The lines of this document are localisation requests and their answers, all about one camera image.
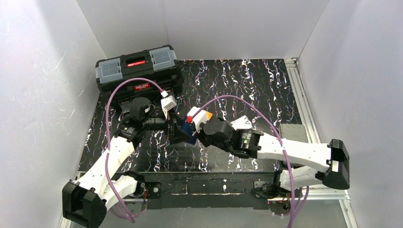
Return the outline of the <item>navy blue card holder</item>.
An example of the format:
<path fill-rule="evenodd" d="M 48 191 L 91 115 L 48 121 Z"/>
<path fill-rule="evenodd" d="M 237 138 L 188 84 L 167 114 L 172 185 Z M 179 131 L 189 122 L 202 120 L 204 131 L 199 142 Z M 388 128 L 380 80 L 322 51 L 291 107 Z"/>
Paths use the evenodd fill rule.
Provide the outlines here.
<path fill-rule="evenodd" d="M 191 145 L 195 145 L 197 137 L 195 135 L 193 135 L 194 130 L 191 124 L 189 124 L 187 122 L 186 119 L 183 120 L 182 125 L 181 125 L 181 130 L 183 132 L 185 132 L 187 139 L 186 139 L 186 143 L 191 144 Z"/>

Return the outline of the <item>orange credit card stack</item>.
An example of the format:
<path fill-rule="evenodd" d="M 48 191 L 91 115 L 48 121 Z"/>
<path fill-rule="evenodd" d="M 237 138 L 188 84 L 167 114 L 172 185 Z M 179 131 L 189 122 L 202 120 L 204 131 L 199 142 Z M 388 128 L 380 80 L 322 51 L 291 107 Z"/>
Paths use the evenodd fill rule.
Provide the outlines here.
<path fill-rule="evenodd" d="M 202 122 L 204 124 L 207 123 L 212 118 L 212 116 L 213 116 L 212 113 L 202 110 Z"/>

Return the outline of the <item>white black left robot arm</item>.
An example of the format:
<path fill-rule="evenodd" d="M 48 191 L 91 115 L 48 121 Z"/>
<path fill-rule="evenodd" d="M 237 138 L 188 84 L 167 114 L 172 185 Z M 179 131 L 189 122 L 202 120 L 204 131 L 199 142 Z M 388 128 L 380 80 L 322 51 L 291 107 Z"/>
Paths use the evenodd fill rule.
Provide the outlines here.
<path fill-rule="evenodd" d="M 180 128 L 183 119 L 173 111 L 176 105 L 172 95 L 162 98 L 159 106 L 145 97 L 135 98 L 98 160 L 83 176 L 63 187 L 63 218 L 86 228 L 97 228 L 107 212 L 116 207 L 124 218 L 135 222 L 136 216 L 124 198 L 134 197 L 146 206 L 149 197 L 159 194 L 158 186 L 146 182 L 144 175 L 135 171 L 126 171 L 117 180 L 112 178 L 141 144 L 147 131 L 164 131 L 171 144 L 189 140 Z"/>

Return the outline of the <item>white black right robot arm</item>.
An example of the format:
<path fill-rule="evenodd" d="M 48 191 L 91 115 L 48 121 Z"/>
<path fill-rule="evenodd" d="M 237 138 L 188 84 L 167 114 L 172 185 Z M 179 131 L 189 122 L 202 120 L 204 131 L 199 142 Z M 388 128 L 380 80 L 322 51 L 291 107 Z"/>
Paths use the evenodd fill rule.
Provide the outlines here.
<path fill-rule="evenodd" d="M 198 140 L 242 159 L 273 159 L 297 164 L 290 171 L 275 172 L 273 181 L 252 189 L 260 198 L 272 199 L 305 186 L 323 184 L 336 190 L 350 188 L 350 156 L 342 140 L 307 143 L 289 140 L 260 130 L 233 128 L 220 118 L 196 126 Z"/>

